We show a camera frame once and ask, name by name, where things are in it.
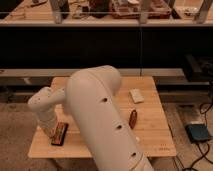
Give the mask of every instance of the wooden tabletop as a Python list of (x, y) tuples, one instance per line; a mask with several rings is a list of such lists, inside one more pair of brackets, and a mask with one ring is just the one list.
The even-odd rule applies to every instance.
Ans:
[[(52, 88), (59, 89), (65, 85), (67, 79), (67, 77), (55, 77)], [(141, 90), (144, 103), (133, 103), (129, 93), (133, 88)], [(133, 132), (140, 138), (139, 144), (146, 156), (176, 155), (175, 145), (152, 77), (123, 77), (122, 86), (115, 98), (127, 121), (131, 111), (137, 110), (138, 120)], [(38, 126), (28, 156), (31, 158), (91, 157), (71, 115), (65, 115), (61, 105), (57, 105), (55, 111), (58, 121), (69, 123), (64, 145), (61, 147), (50, 145), (50, 139)]]

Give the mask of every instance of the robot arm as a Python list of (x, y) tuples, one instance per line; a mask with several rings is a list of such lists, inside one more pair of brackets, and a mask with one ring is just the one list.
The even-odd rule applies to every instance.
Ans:
[[(48, 110), (65, 100), (99, 170), (152, 171), (114, 101), (120, 85), (121, 76), (113, 67), (80, 70), (70, 77), (65, 89), (55, 92), (59, 100), (51, 95), (41, 105)], [(29, 106), (35, 109), (32, 100)]]

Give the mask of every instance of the cable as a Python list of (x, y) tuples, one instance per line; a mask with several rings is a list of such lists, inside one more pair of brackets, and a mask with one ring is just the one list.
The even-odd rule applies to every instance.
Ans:
[(200, 114), (201, 114), (201, 115), (204, 115), (206, 127), (208, 127), (207, 113), (208, 113), (208, 111), (212, 108), (212, 106), (213, 106), (213, 97), (212, 97), (210, 103), (209, 103), (209, 102), (208, 102), (208, 103), (202, 103), (202, 104), (199, 106)]
[[(200, 151), (200, 153), (202, 154), (202, 155), (204, 155), (204, 153), (203, 153), (203, 151), (201, 150), (201, 148), (200, 148), (200, 146), (198, 145), (198, 149), (199, 149), (199, 151)], [(213, 161), (212, 160), (210, 160), (209, 158), (207, 158), (206, 156), (204, 157), (210, 164), (213, 164)]]
[[(199, 144), (196, 143), (196, 145), (197, 145), (199, 151), (202, 151), (202, 150), (200, 149)], [(208, 147), (208, 149), (207, 149), (207, 151), (206, 151), (205, 153), (203, 153), (203, 151), (202, 151), (202, 152), (201, 152), (202, 155), (201, 155), (199, 158), (197, 158), (195, 161), (193, 161), (192, 164), (190, 165), (190, 167), (184, 168), (182, 171), (198, 171), (197, 169), (194, 168), (194, 165), (195, 165), (196, 163), (198, 163), (201, 159), (205, 158), (206, 155), (209, 153), (209, 151), (210, 151), (210, 145), (209, 145), (208, 143), (207, 143), (207, 147)]]

